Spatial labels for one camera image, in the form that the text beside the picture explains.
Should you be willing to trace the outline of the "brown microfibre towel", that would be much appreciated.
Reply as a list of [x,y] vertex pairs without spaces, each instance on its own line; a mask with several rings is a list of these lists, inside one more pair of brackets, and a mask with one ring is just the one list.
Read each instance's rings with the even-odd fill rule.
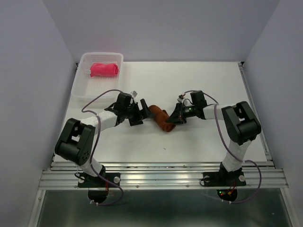
[[176,127],[175,124],[166,122],[169,115],[165,110],[160,109],[156,105],[149,106],[149,110],[153,114],[153,120],[164,132],[171,132]]

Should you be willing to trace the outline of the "pink microfibre towel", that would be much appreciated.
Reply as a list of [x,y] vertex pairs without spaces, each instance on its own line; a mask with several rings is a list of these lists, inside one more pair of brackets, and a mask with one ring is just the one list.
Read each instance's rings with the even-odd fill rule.
[[96,62],[92,64],[89,70],[84,70],[84,72],[91,77],[116,77],[119,73],[119,67],[115,63]]

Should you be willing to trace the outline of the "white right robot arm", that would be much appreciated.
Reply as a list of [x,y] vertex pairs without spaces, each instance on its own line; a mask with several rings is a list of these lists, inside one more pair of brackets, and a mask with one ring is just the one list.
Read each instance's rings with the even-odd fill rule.
[[178,97],[178,103],[167,123],[181,125],[187,118],[215,120],[219,136],[227,154],[222,161],[224,170],[218,172],[218,180],[229,184],[235,179],[234,172],[242,167],[245,153],[251,142],[261,133],[261,124],[246,101],[234,105],[220,105],[201,90],[186,91]]

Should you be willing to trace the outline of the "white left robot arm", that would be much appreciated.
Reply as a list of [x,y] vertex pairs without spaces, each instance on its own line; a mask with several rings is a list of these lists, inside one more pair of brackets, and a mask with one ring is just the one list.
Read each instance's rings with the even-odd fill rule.
[[142,107],[131,94],[120,92],[116,101],[100,113],[88,110],[88,106],[85,106],[82,112],[93,116],[82,120],[68,119],[55,145],[55,154],[80,167],[89,175],[89,181],[94,186],[101,186],[105,182],[105,168],[93,158],[100,134],[126,119],[130,126],[136,126],[143,124],[145,119],[153,118],[154,114],[145,100],[141,99],[140,103]]

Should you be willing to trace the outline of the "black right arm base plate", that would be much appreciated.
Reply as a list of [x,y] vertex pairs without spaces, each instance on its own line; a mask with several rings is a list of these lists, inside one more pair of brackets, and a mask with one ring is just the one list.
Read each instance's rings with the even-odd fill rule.
[[242,171],[234,172],[203,172],[200,184],[204,187],[230,187],[230,186],[246,186],[244,173]]

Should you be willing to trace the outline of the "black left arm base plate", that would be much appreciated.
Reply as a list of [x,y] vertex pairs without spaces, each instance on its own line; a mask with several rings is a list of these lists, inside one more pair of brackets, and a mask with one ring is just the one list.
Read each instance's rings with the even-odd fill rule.
[[[84,172],[75,173],[74,176],[78,179],[79,188],[115,188],[115,186],[107,183],[106,181],[100,179],[98,176],[93,177]],[[120,181],[115,182],[116,179],[120,179],[121,174],[118,172],[106,173],[105,178],[116,185],[120,185]]]

